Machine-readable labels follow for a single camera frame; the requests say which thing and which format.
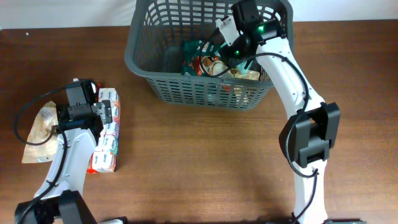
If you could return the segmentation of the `beige paper snack pouch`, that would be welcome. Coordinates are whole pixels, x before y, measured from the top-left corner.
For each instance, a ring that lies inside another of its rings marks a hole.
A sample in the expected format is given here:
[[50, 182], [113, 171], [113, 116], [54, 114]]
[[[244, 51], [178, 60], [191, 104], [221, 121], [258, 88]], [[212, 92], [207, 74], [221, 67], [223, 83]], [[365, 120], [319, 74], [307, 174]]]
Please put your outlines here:
[[245, 80], [259, 80], [261, 74], [257, 71], [246, 70], [246, 73], [240, 73], [238, 69], [233, 68], [223, 74], [222, 78], [237, 78], [237, 79], [245, 79]]

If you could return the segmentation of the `green Nescafe coffee bag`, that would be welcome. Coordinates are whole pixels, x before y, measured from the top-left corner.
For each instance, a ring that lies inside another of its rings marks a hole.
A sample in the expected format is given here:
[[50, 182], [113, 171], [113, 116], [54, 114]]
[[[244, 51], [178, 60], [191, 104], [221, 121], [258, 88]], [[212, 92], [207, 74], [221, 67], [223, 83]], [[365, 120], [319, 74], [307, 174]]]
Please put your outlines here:
[[227, 69], [218, 52], [221, 45], [214, 42], [204, 43], [202, 40], [183, 42], [182, 75], [215, 76]]

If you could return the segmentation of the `tan snack bag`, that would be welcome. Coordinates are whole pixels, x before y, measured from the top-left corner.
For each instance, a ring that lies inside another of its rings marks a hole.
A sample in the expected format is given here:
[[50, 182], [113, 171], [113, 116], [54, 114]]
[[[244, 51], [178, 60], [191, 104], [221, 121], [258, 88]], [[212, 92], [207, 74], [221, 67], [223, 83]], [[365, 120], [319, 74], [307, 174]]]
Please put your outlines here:
[[[45, 141], [51, 133], [52, 127], [58, 124], [56, 104], [48, 101], [35, 117], [34, 123], [28, 135], [27, 141], [40, 143]], [[25, 145], [22, 163], [41, 163], [53, 160], [57, 150], [57, 134], [54, 134], [48, 142], [40, 146]]]

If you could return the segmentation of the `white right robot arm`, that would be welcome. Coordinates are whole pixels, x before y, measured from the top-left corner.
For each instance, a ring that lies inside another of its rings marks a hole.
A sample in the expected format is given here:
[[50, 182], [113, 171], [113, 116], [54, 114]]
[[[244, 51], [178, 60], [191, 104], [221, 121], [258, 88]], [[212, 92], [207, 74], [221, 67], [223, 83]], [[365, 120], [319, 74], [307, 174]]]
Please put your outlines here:
[[314, 90], [290, 47], [289, 30], [277, 19], [264, 20], [255, 1], [238, 1], [232, 15], [216, 21], [233, 58], [230, 66], [255, 60], [268, 74], [284, 105], [287, 123], [280, 149], [294, 173], [295, 207], [291, 223], [326, 223], [324, 176], [335, 145], [341, 111]]

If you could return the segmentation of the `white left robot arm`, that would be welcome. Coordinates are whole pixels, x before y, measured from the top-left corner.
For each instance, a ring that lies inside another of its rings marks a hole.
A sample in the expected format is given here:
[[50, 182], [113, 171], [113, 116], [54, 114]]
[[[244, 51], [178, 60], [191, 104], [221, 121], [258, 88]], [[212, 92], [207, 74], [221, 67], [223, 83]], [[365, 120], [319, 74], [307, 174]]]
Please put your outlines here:
[[113, 120], [111, 102], [58, 105], [57, 150], [45, 181], [34, 198], [18, 204], [16, 223], [96, 223], [84, 201], [88, 163], [104, 125]]

